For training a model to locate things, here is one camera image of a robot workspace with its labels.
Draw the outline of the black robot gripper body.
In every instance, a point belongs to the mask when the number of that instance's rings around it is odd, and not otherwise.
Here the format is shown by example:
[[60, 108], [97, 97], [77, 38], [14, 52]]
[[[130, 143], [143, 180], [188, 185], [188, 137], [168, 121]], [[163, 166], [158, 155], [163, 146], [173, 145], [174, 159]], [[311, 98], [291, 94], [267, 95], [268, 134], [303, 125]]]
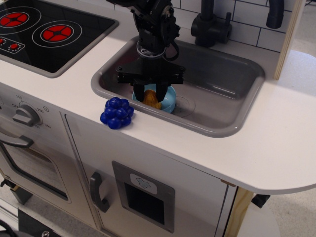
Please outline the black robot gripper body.
[[136, 43], [138, 58], [134, 61], [117, 66], [119, 83], [130, 85], [171, 85], [182, 84], [185, 67], [173, 63], [179, 57], [179, 47], [171, 43], [171, 49], [166, 47], [161, 54], [154, 54]]

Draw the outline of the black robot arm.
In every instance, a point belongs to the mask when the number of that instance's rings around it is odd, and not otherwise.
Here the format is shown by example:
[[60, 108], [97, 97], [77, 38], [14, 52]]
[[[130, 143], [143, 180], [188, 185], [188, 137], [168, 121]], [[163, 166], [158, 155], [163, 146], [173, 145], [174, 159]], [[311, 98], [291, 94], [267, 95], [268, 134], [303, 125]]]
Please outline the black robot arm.
[[133, 86], [136, 99], [145, 98], [145, 86], [156, 85], [156, 97], [161, 102], [172, 84], [182, 84], [185, 68], [174, 64], [178, 58], [166, 56], [173, 46], [178, 52], [175, 39], [180, 27], [176, 24], [174, 9], [169, 0], [113, 0], [112, 4], [128, 8], [134, 17], [139, 33], [136, 50], [139, 57], [117, 67], [118, 82]]

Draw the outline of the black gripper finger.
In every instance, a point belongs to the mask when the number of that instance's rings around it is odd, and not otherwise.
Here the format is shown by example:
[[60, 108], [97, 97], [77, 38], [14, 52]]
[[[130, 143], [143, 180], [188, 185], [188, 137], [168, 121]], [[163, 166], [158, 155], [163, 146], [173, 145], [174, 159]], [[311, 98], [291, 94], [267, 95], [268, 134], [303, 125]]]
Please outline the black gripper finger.
[[144, 92], [145, 92], [145, 86], [143, 84], [137, 84], [135, 83], [133, 85], [133, 91], [136, 99], [140, 102], [144, 101]]
[[156, 84], [156, 97], [158, 102], [161, 102], [164, 100], [165, 95], [167, 93], [168, 90], [168, 84]]

